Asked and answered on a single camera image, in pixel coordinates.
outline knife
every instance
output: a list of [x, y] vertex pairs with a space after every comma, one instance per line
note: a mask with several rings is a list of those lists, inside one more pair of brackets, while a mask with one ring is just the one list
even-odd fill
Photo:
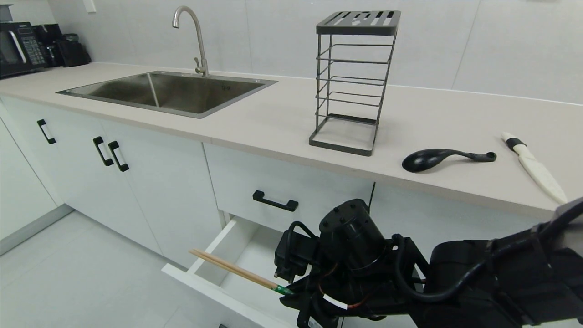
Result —
[[520, 164], [522, 164], [522, 167], [524, 167], [532, 180], [534, 180], [545, 193], [551, 196], [551, 198], [559, 204], [565, 204], [567, 202], [567, 196], [557, 180], [553, 178], [544, 165], [536, 160], [524, 142], [508, 132], [502, 132], [502, 140], [506, 142], [506, 145], [510, 150], [518, 154], [518, 160], [520, 161]]

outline countertop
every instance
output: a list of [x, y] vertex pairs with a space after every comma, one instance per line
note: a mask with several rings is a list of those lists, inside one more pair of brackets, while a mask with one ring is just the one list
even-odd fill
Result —
[[[500, 139], [523, 140], [563, 187], [583, 196], [583, 106], [520, 97], [388, 86], [374, 153], [352, 155], [308, 145], [315, 127], [315, 80], [213, 72], [278, 82], [203, 119], [99, 102], [57, 91], [150, 71], [186, 69], [92, 63], [0, 81], [0, 95], [115, 120], [275, 159], [425, 191], [466, 203], [549, 219], [557, 204]], [[426, 148], [496, 152], [493, 163], [448, 159], [426, 173], [401, 168]]]

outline coffee maker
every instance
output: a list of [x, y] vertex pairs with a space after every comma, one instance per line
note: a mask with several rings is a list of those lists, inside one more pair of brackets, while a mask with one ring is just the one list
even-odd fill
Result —
[[62, 34], [59, 24], [33, 26], [49, 67], [73, 67], [91, 62], [77, 34]]

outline microwave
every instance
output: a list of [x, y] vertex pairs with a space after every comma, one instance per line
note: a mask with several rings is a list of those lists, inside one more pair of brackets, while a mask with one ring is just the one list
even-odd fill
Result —
[[29, 22], [0, 23], [0, 78], [47, 66]]

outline stainless steel sink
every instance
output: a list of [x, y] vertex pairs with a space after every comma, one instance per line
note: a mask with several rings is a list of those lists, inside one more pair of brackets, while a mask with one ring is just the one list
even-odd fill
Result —
[[58, 93], [203, 118], [276, 82], [155, 71]]

